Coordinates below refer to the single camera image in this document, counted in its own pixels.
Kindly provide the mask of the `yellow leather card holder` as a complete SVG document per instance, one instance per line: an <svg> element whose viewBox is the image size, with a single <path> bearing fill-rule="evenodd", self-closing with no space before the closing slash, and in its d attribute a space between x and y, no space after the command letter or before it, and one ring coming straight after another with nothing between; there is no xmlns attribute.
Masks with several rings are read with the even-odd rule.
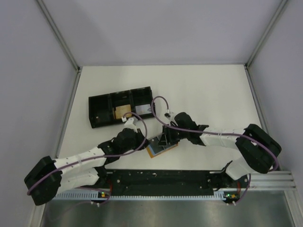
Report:
<svg viewBox="0 0 303 227"><path fill-rule="evenodd" d="M168 150L178 146L178 144L170 144L168 146L158 146L159 137L161 134L149 139L149 145L146 148L150 158L154 158Z"/></svg>

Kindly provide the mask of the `gold VIP credit card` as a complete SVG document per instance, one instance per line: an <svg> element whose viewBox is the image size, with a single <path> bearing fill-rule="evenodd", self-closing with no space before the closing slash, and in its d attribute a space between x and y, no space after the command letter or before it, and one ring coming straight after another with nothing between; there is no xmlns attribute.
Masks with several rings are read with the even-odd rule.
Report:
<svg viewBox="0 0 303 227"><path fill-rule="evenodd" d="M121 105L114 108L114 118L115 119L122 119L125 115L126 117L132 116L131 112L131 105Z"/></svg>

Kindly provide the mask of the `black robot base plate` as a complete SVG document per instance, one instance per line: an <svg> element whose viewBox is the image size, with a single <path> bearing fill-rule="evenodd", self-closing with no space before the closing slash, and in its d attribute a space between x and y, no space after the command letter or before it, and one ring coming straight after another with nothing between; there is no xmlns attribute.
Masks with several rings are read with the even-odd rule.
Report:
<svg viewBox="0 0 303 227"><path fill-rule="evenodd" d="M231 179L221 171L196 170L108 170L100 187L113 196L208 196L220 189L238 192L248 178Z"/></svg>

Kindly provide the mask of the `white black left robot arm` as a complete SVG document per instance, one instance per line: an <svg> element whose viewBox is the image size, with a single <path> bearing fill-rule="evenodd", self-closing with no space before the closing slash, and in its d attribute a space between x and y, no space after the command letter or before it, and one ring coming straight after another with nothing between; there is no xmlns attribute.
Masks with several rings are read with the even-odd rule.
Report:
<svg viewBox="0 0 303 227"><path fill-rule="evenodd" d="M105 166L148 145L147 132L124 128L116 137L78 155L38 161L24 179L36 206L51 201L57 194L74 188L107 183Z"/></svg>

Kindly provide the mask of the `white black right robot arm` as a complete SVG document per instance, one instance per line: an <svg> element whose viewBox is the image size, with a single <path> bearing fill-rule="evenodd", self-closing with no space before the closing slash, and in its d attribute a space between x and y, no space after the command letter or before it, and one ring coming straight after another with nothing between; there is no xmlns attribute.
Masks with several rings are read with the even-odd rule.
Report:
<svg viewBox="0 0 303 227"><path fill-rule="evenodd" d="M230 161L223 169L221 182L226 187L234 186L245 175L254 172L267 174L278 167L281 146L256 124L227 131L198 125L185 112L174 114L167 111L164 116L169 122L162 127L161 145L175 145L187 139L194 145L230 148L240 152L241 157Z"/></svg>

